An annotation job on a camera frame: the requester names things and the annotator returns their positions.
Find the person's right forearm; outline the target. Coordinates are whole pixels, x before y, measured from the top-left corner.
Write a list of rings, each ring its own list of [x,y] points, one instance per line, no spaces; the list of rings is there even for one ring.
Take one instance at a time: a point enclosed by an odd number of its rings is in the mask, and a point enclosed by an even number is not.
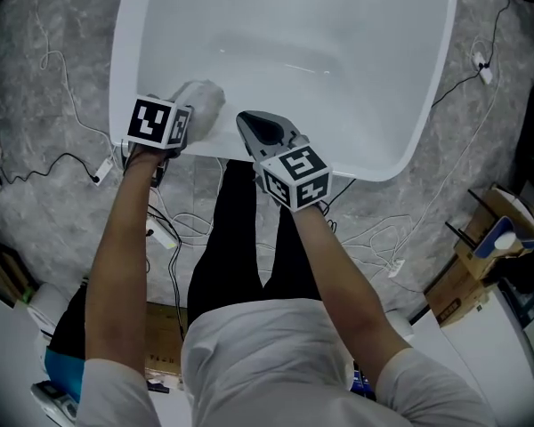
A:
[[[354,361],[375,385],[386,364],[409,345],[389,323],[375,289],[321,210],[309,206],[293,213],[293,219],[325,309]]]

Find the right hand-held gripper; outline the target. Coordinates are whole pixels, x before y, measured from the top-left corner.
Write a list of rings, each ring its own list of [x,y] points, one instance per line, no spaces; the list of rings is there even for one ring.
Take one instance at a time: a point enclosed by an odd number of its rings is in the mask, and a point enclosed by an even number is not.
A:
[[[289,119],[246,110],[237,114],[236,124],[263,192],[291,212],[328,197],[331,166]]]

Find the blue white padded case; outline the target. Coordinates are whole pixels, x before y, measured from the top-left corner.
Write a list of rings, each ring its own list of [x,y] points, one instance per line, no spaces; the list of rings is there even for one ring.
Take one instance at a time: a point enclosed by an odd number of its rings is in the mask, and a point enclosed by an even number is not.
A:
[[[487,259],[494,251],[509,252],[518,249],[534,249],[534,231],[508,216],[502,216],[475,247],[473,255]]]

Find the black antenna router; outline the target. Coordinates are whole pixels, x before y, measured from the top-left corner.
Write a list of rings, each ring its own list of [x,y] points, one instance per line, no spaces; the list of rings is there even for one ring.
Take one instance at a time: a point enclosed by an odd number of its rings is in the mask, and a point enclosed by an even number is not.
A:
[[[492,221],[490,225],[494,225],[497,220],[498,216],[497,214],[492,210],[492,208],[481,198],[479,197],[474,191],[471,189],[467,190],[467,193],[480,205],[481,208],[485,210],[485,212],[491,217]],[[464,241],[472,250],[475,250],[481,241],[484,239],[484,237],[487,235],[489,229],[486,228],[483,232],[479,234],[478,239],[473,239],[471,236],[469,236],[465,231],[461,229],[456,229],[453,225],[451,225],[449,222],[445,222],[445,225],[449,228],[451,232],[453,232],[460,240]]]

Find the person's black trousers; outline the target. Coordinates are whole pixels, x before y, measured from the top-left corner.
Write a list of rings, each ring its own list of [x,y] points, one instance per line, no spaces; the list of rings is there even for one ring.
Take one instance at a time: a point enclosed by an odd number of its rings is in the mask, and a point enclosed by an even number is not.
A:
[[[214,209],[214,228],[192,274],[189,330],[229,323],[245,330],[275,328],[316,334],[330,328],[307,256],[307,238],[332,238],[317,206],[298,214],[279,210],[271,277],[257,266],[255,171],[248,162],[228,162]]]

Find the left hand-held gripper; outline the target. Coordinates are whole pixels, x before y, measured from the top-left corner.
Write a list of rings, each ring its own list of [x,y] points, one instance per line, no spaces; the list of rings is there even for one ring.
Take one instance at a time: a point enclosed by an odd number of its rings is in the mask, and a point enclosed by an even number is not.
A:
[[[187,146],[192,114],[193,107],[190,105],[138,94],[125,133],[127,155],[132,155],[139,145],[182,152]]]

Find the white fluffy cleaning cloth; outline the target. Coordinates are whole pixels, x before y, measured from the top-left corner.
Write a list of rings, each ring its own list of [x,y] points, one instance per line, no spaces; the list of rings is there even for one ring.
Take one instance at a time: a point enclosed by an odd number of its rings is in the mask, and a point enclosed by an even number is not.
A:
[[[169,100],[192,109],[187,129],[188,144],[203,141],[208,136],[226,102],[223,89],[210,80],[190,80]]]

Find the person's left forearm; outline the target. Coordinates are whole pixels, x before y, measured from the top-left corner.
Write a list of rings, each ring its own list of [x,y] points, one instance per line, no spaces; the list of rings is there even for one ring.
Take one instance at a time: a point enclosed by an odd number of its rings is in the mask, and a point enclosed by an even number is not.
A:
[[[137,146],[93,260],[85,301],[85,357],[145,371],[146,219],[152,175],[166,158]]]

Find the person's white shirt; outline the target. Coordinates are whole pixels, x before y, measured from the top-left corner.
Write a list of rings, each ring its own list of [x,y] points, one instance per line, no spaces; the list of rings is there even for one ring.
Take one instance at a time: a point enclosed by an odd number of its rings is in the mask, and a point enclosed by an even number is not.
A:
[[[316,334],[232,323],[189,330],[182,379],[192,426],[496,426],[475,390],[410,345],[369,382],[376,401],[351,392],[355,361],[328,318]],[[144,375],[86,359],[77,427],[160,427]]]

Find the flat cardboard box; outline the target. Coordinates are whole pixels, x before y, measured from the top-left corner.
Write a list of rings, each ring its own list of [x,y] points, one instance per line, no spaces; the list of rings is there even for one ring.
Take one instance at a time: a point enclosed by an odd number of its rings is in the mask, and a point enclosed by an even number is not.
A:
[[[145,368],[155,375],[180,377],[181,351],[186,332],[184,308],[147,303]]]

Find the white bathtub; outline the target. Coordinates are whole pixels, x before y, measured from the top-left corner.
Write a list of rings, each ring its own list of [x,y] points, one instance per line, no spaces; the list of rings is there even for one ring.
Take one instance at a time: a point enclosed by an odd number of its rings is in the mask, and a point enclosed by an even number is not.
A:
[[[137,95],[211,80],[226,102],[192,155],[243,159],[236,115],[290,119],[338,175],[387,181],[412,158],[439,86],[457,0],[121,0],[109,136]]]

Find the brown cardboard box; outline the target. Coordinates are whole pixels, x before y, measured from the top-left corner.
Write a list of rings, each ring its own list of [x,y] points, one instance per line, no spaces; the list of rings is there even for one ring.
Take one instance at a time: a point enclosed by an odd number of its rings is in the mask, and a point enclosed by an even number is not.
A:
[[[454,255],[424,290],[424,296],[438,325],[445,327],[480,311],[497,283],[490,278],[476,279]]]
[[[529,205],[520,197],[511,193],[507,189],[494,184],[486,190],[481,197],[497,214],[498,219],[508,216],[514,221],[518,221],[528,230],[534,231],[534,207]],[[471,220],[466,225],[465,231],[473,239],[478,239],[479,234],[486,228],[492,227],[491,217],[478,204],[473,212]],[[485,278],[493,266],[500,260],[507,258],[517,258],[530,253],[533,250],[518,249],[509,252],[494,251],[487,259],[477,258],[473,255],[473,250],[462,240],[458,239],[455,247],[455,254],[466,266],[468,271],[476,278]]]

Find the black device blue screen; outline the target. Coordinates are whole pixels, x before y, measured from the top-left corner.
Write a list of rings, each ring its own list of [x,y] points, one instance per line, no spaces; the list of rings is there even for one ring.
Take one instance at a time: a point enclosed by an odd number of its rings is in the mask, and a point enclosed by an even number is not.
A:
[[[354,374],[351,392],[358,394],[365,399],[376,401],[376,394],[369,384],[368,378],[360,371],[360,368],[356,362],[354,362]]]

